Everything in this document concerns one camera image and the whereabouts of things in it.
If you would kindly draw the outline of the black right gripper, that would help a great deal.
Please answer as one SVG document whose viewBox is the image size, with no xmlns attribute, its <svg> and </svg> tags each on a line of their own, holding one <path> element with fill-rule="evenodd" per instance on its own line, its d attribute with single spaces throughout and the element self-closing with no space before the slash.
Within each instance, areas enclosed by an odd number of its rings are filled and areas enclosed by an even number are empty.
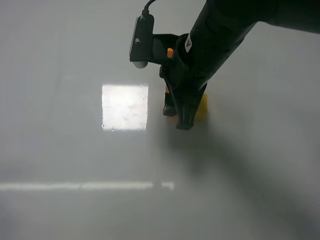
<svg viewBox="0 0 320 240">
<path fill-rule="evenodd" d="M 168 48 L 173 49 L 172 58 L 167 57 Z M 153 34 L 152 62 L 161 65 L 160 77 L 170 93 L 169 107 L 163 115 L 178 116 L 179 130 L 194 126 L 207 82 L 215 73 L 214 55 L 215 46 L 207 39 L 193 39 L 190 34 Z"/>
</svg>

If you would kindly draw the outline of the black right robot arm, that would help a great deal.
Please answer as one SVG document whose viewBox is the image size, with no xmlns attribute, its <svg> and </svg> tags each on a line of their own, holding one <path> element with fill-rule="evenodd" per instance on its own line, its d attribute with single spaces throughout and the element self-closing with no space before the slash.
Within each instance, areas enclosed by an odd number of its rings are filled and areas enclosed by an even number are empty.
<svg viewBox="0 0 320 240">
<path fill-rule="evenodd" d="M 169 90 L 163 113 L 177 116 L 176 127 L 189 130 L 209 79 L 257 22 L 310 33 L 320 31 L 317 0 L 208 0 L 189 33 L 154 37 L 155 55 L 173 54 L 159 75 Z"/>
</svg>

